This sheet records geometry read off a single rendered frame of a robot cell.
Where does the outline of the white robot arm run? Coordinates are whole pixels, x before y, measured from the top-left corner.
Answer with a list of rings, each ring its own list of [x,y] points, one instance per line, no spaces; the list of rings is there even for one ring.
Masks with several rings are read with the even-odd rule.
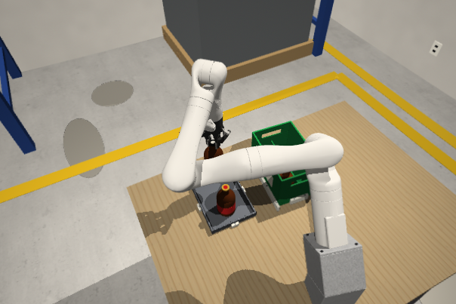
[[[180,133],[162,170],[173,192],[187,192],[214,183],[254,180],[305,170],[310,185],[316,242],[329,249],[348,244],[341,179],[335,169],[344,148],[333,137],[316,133],[296,146],[252,146],[215,158],[196,160],[204,131],[215,131],[223,117],[223,63],[198,59],[192,66],[191,92]],[[201,87],[202,84],[206,84]]]

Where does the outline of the green divided crate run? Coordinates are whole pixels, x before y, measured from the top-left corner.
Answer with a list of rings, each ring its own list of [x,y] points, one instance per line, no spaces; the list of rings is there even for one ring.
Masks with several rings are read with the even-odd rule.
[[[262,134],[280,130],[280,133],[263,137]],[[287,121],[272,127],[267,127],[258,131],[252,132],[252,146],[295,146],[303,144],[305,139],[294,126],[292,121]],[[307,180],[305,170],[292,171],[293,177],[282,179],[279,174],[264,177],[267,185],[277,200],[279,206],[290,202],[291,198],[309,193],[310,185]],[[296,175],[296,176],[295,176]],[[295,184],[291,184],[294,182]]]

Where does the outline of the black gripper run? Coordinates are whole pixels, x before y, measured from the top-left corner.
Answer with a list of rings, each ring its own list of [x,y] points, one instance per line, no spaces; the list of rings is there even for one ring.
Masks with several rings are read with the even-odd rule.
[[[214,122],[215,123],[215,131],[204,131],[202,137],[206,140],[206,145],[209,147],[209,142],[211,141],[211,134],[215,140],[215,149],[219,149],[220,144],[225,141],[225,139],[230,135],[230,130],[225,130],[223,126],[223,117],[221,120]],[[223,132],[223,137],[220,137],[220,133]]]

